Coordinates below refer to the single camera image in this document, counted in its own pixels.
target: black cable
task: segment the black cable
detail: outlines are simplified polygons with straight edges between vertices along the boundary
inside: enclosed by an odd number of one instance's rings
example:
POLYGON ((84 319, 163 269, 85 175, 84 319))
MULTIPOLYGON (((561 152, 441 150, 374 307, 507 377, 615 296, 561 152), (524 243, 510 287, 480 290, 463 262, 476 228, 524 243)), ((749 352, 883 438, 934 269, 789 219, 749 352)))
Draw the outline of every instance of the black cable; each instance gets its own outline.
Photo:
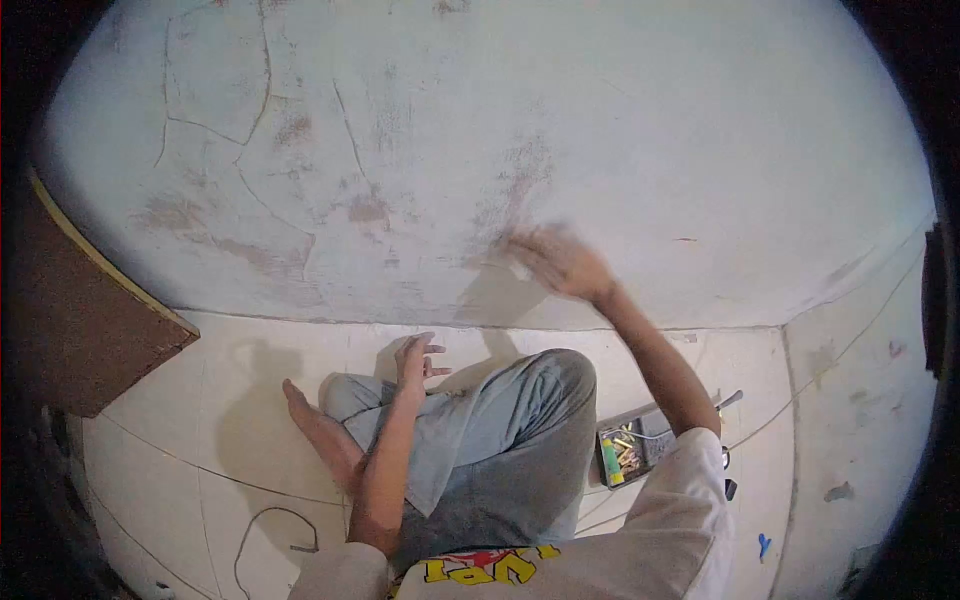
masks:
POLYGON ((254 515, 253 518, 250 519, 250 523, 247 524, 247 531, 243 532, 243 538, 240 539, 240 547, 237 548, 237 558, 233 560, 233 581, 236 582, 237 587, 240 588, 240 591, 242 591, 244 595, 247 596, 247 600, 252 600, 252 599, 250 598, 250 593, 246 591, 243 586, 240 585, 240 576, 237 574, 237 565, 240 563, 240 556, 243 554, 243 546, 245 543, 247 543, 247 536, 250 534, 250 530, 253 528, 253 522, 256 521, 259 516, 263 515, 264 513, 267 513, 268 511, 283 511, 284 513, 290 513, 291 515, 298 516, 304 523, 310 526, 310 529, 313 530, 313 547, 312 548, 304 548, 303 546, 291 545, 290 546, 291 550, 297 550, 298 552, 320 551, 320 541, 317 538, 317 528, 314 527, 313 523, 311 523, 305 516, 301 515, 300 513, 296 511, 292 511, 288 508, 283 508, 282 506, 270 506, 263 509, 256 515, 254 515))

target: white t-shirt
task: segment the white t-shirt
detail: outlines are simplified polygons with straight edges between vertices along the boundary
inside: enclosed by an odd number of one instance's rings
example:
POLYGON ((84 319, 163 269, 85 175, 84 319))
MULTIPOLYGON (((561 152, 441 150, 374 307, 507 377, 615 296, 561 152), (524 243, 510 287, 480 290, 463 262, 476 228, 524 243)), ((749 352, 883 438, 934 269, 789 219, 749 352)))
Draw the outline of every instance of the white t-shirt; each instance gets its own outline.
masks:
POLYGON ((650 471, 615 533, 438 556, 394 581, 379 550, 346 543, 308 558, 289 598, 719 598, 732 543, 720 441, 698 428, 650 471))

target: green bottle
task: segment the green bottle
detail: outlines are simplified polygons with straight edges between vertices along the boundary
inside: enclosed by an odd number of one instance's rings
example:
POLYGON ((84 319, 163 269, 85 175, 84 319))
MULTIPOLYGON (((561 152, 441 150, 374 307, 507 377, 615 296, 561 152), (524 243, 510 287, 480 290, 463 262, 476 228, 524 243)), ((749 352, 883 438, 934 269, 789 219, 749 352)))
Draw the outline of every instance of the green bottle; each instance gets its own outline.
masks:
POLYGON ((616 462, 613 442, 604 438, 600 445, 603 448, 603 462, 607 466, 607 482, 611 486, 618 486, 623 483, 623 473, 620 472, 620 464, 616 462))

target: brown wood panel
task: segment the brown wood panel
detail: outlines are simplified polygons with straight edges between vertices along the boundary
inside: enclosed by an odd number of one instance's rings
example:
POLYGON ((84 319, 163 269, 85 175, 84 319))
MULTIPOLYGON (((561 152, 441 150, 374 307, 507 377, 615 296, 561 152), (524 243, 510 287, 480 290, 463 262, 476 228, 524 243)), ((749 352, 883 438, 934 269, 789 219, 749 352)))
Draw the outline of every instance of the brown wood panel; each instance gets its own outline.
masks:
POLYGON ((94 417, 200 337, 123 276, 60 212, 33 169, 5 235, 5 375, 42 404, 94 417))

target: blue object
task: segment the blue object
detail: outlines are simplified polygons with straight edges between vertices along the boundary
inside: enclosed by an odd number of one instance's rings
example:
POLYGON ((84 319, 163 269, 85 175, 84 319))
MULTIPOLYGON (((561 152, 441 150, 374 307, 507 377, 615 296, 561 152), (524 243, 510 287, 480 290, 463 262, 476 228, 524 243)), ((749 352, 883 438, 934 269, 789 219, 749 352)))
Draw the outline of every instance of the blue object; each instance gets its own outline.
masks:
POLYGON ((760 562, 763 562, 763 555, 767 553, 767 550, 770 549, 770 544, 773 543, 773 540, 770 540, 763 534, 760 534, 760 562))

